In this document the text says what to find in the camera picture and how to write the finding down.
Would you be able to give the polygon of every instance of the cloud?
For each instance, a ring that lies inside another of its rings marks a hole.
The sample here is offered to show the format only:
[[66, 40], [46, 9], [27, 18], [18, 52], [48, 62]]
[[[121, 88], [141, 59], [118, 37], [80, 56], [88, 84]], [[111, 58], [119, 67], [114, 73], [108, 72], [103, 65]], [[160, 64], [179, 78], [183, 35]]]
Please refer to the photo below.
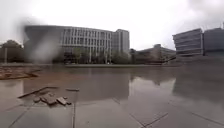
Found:
[[223, 0], [188, 0], [188, 7], [192, 17], [186, 26], [190, 28], [211, 29], [220, 27], [224, 21]]

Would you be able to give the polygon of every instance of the sky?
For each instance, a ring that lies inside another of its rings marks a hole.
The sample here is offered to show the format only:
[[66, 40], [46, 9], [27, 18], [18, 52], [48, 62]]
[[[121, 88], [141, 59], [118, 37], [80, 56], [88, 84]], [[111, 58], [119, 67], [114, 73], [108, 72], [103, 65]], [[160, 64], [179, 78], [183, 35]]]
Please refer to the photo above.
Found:
[[220, 27], [223, 21], [223, 0], [0, 0], [1, 43], [22, 43], [24, 24], [48, 24], [125, 29], [131, 48], [175, 49], [172, 35]]

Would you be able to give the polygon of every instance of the multi-story building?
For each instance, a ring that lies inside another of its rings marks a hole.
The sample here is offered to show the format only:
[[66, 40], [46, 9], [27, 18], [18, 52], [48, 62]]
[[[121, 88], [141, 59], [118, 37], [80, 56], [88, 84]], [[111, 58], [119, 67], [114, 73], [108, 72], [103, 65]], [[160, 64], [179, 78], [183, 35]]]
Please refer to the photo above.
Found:
[[206, 55], [222, 54], [224, 51], [224, 29], [215, 28], [204, 32], [204, 52]]
[[39, 45], [45, 42], [58, 44], [64, 53], [73, 54], [77, 49], [82, 49], [88, 53], [90, 61], [93, 54], [96, 56], [129, 54], [129, 32], [126, 30], [118, 29], [113, 32], [81, 27], [32, 25], [26, 26], [24, 31], [26, 35], [24, 47], [28, 58]]
[[176, 54], [179, 56], [203, 55], [203, 32], [195, 29], [173, 35]]

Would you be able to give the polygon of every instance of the distant building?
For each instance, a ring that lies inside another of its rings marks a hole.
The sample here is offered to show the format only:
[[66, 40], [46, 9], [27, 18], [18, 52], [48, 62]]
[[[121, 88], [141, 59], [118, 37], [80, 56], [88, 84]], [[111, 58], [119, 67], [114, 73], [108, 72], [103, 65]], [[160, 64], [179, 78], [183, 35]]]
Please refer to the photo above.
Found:
[[179, 56], [203, 55], [203, 32], [195, 29], [173, 35], [176, 54]]
[[53, 43], [44, 46], [45, 48], [58, 50], [59, 46], [64, 54], [73, 54], [77, 48], [85, 51], [89, 57], [102, 53], [109, 57], [113, 53], [129, 54], [129, 32], [126, 30], [118, 29], [113, 32], [81, 27], [32, 25], [26, 26], [24, 31], [24, 48], [28, 58], [33, 58], [33, 53], [41, 52], [36, 49], [46, 42]]
[[174, 57], [175, 54], [174, 50], [163, 48], [160, 44], [156, 44], [153, 48], [137, 51], [135, 58], [137, 63], [162, 63]]
[[224, 30], [215, 28], [204, 32], [204, 52], [206, 55], [224, 52]]

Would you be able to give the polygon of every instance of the wet pavement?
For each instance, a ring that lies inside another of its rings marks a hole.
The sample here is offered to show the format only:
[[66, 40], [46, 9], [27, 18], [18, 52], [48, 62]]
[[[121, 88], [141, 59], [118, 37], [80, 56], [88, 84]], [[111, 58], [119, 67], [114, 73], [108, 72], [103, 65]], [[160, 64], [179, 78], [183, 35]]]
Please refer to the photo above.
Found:
[[[222, 128], [222, 66], [46, 69], [0, 81], [1, 128]], [[18, 96], [46, 87], [71, 106], [49, 108]], [[65, 89], [79, 89], [78, 93]]]

